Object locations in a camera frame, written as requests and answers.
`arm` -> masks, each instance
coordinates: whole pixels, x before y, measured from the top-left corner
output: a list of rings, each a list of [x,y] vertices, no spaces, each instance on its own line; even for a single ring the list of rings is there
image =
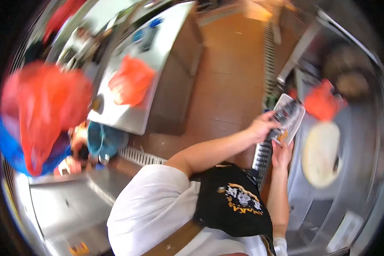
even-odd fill
[[[287,198],[287,166],[292,157],[293,143],[290,146],[282,143],[282,147],[272,141],[273,155],[271,184],[267,210],[273,224],[273,237],[285,238],[289,224],[289,200]]]
[[[273,111],[260,115],[246,130],[190,146],[171,157],[165,165],[184,172],[188,177],[203,172],[251,145],[264,141],[270,129],[280,125],[270,121],[272,115]]]

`blue plastic bag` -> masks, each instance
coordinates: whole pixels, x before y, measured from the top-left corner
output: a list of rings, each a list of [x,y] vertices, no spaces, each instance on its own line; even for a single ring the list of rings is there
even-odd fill
[[[10,135],[4,126],[3,120],[0,117],[0,150],[4,158],[9,162],[13,168],[27,176],[31,177],[27,171],[26,163],[24,161],[24,153],[20,143]],[[64,160],[67,156],[71,155],[70,139],[67,133],[62,133],[54,143],[50,156],[42,166],[41,176],[53,173],[54,169]]]

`white t-shirt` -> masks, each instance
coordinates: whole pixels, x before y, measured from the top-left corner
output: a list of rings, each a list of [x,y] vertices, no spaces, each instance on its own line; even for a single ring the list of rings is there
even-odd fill
[[[196,207],[200,182],[189,182],[178,169],[163,165],[144,166],[118,196],[108,218],[108,238],[117,256],[142,255],[186,222]],[[273,239],[277,256],[287,255],[284,238]],[[231,237],[203,228],[177,256],[217,256],[242,252],[266,256],[260,236]]]

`plastic bag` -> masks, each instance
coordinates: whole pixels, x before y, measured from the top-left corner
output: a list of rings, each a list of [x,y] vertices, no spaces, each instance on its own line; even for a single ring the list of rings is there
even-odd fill
[[[32,176],[42,174],[61,131],[86,120],[91,98],[92,85],[80,70],[61,72],[53,64],[34,62],[10,76],[0,111],[20,122],[20,144]],[[15,130],[10,134],[17,139]]]
[[[334,116],[347,103],[331,93],[333,85],[328,79],[323,79],[321,84],[314,87],[304,100],[306,111],[321,121],[333,120]]]
[[[23,148],[20,141],[17,140],[7,126],[9,123],[5,123],[3,117],[0,117],[0,151],[4,158],[15,168],[18,172],[24,173],[27,176],[31,174],[27,171],[26,163],[24,160]],[[19,122],[13,123],[14,126],[19,126]],[[58,166],[61,161],[67,156],[71,155],[70,138],[66,132],[63,132],[54,143],[51,148],[50,156],[42,165],[41,175],[52,173],[54,168]]]
[[[108,83],[115,104],[130,106],[139,104],[144,99],[154,76],[155,71],[142,60],[126,55],[118,72]]]

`floor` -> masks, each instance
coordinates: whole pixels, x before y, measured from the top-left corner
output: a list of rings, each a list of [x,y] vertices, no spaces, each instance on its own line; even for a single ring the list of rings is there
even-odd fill
[[[182,136],[145,134],[134,136],[130,146],[169,159],[199,142],[245,129],[262,113],[264,54],[262,22],[243,13],[230,14],[201,26],[205,49],[189,104]],[[249,168],[255,146],[232,157]],[[120,161],[118,169],[131,175],[140,168]]]

